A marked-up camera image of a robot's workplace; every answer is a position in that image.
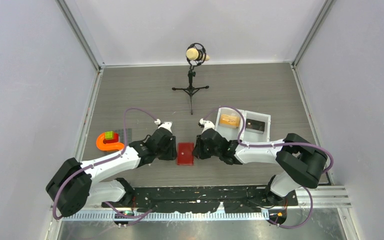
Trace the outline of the red card holder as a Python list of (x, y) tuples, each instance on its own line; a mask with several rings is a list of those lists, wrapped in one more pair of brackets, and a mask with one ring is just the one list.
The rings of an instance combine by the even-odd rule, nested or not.
[(176, 164), (178, 166), (193, 166), (194, 165), (194, 143), (180, 142), (177, 147)]

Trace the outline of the orange credit card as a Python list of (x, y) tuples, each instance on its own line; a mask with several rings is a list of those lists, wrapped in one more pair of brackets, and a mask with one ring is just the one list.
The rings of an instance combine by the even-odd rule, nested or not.
[(219, 117), (219, 125), (226, 128), (236, 129), (240, 126), (240, 123), (241, 118), (236, 115), (221, 114)]

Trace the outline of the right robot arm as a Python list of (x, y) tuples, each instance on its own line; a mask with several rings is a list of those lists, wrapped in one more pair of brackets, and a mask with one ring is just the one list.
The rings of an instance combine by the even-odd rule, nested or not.
[(250, 163), (276, 164), (282, 173), (271, 177), (265, 187), (265, 198), (271, 205), (279, 205), (292, 191), (300, 187), (315, 189), (321, 176), (328, 170), (329, 154), (295, 133), (270, 142), (228, 140), (213, 128), (196, 137), (192, 152), (198, 159), (217, 157), (228, 165)]

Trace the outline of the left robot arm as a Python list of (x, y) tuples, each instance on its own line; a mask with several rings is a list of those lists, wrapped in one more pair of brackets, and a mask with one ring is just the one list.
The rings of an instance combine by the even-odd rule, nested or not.
[(134, 199), (132, 186), (122, 177), (107, 181), (118, 173), (151, 164), (155, 159), (176, 158), (176, 137), (159, 127), (145, 140), (129, 143), (124, 149), (88, 161), (74, 157), (63, 162), (45, 190), (53, 200), (56, 220), (76, 214), (85, 206), (118, 203), (128, 207)]

